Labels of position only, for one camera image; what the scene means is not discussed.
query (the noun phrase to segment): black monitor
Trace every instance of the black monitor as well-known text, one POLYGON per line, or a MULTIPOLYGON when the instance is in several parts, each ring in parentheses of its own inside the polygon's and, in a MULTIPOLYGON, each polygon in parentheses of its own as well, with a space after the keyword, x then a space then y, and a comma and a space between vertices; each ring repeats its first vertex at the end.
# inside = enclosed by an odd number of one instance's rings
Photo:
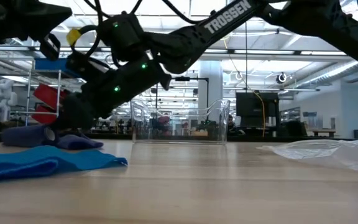
MULTIPOLYGON (((277 93, 259 93, 264 102, 265 119, 277 117, 277 93)), ((241 117, 241 126, 262 126, 262 102, 255 93, 236 93, 236 114, 241 117)))

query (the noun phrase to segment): white humanoid robot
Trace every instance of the white humanoid robot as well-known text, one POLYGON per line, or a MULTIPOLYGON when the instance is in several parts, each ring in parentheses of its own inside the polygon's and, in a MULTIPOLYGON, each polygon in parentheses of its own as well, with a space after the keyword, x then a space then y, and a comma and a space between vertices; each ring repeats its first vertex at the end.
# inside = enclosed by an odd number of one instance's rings
POLYGON ((0 80, 0 121, 9 121, 11 106, 17 105, 17 94, 13 92, 14 82, 8 79, 0 80))

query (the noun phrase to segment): plastic bag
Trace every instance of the plastic bag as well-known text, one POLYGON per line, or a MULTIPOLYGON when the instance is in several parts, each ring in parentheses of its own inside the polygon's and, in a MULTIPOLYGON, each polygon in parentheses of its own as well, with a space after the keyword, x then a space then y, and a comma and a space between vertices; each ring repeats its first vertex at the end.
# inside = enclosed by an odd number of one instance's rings
POLYGON ((307 140, 261 149, 308 164, 358 170, 358 140, 307 140))

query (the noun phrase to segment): white pillar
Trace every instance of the white pillar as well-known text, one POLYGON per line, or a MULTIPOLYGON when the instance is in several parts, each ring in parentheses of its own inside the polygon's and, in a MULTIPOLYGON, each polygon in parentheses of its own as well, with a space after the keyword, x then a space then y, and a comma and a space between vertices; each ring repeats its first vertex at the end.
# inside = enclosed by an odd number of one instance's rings
MULTIPOLYGON (((198 77, 209 78, 208 106, 223 98, 223 71, 220 61, 201 61, 198 77)), ((204 80, 198 81, 198 108, 207 108, 207 82, 204 80)))

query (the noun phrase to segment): clear plastic bin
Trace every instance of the clear plastic bin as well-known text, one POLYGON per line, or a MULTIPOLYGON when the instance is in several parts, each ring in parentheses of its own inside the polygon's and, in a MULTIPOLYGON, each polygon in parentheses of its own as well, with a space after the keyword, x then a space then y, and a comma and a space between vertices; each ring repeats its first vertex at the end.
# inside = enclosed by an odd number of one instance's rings
POLYGON ((205 109, 156 109, 132 100, 133 142, 225 144, 229 109, 229 100, 205 109))

